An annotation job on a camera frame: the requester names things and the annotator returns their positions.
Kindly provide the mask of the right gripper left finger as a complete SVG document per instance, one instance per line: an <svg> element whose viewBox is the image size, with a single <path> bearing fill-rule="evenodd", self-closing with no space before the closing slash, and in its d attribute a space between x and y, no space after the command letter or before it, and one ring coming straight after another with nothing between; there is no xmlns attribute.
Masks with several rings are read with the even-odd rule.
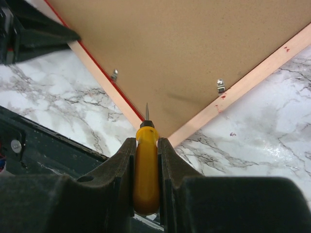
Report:
<svg viewBox="0 0 311 233"><path fill-rule="evenodd" d="M115 155L76 180L68 175L1 176L1 232L130 232L135 151L135 139L127 138Z"/></svg>

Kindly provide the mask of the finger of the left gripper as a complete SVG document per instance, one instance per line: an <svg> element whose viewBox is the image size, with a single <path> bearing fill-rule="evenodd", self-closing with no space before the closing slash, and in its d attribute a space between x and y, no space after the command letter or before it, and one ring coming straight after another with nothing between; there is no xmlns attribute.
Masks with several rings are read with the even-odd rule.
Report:
<svg viewBox="0 0 311 233"><path fill-rule="evenodd" d="M0 2L0 63L10 65L65 50L80 40L25 0Z"/></svg>

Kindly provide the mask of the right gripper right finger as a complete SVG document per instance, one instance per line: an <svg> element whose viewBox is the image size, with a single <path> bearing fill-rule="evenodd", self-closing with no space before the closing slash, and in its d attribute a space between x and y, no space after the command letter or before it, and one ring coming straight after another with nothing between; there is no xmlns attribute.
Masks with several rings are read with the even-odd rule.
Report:
<svg viewBox="0 0 311 233"><path fill-rule="evenodd" d="M308 233L301 190L282 177L205 177L158 141L160 223L167 233Z"/></svg>

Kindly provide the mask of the red wooden picture frame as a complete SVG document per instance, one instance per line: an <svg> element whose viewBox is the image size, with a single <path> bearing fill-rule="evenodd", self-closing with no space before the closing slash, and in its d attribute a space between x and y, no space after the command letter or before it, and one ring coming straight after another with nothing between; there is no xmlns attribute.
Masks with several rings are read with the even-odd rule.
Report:
<svg viewBox="0 0 311 233"><path fill-rule="evenodd" d="M311 43L308 0L49 0L70 44L135 128L173 146Z"/></svg>

